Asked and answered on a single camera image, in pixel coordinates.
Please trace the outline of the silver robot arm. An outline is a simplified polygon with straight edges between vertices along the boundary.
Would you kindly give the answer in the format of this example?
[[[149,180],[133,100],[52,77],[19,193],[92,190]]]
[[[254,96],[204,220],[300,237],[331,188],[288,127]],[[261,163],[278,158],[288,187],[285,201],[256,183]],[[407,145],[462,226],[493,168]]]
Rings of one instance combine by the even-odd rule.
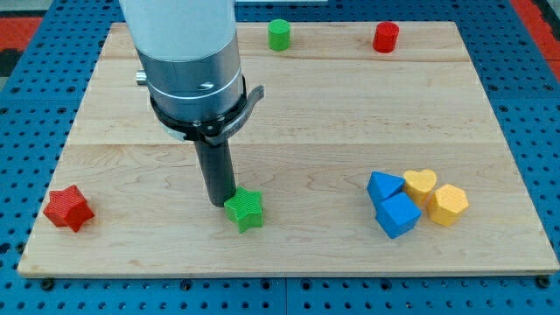
[[[226,142],[264,88],[246,88],[233,0],[120,0],[159,121],[184,139]]]

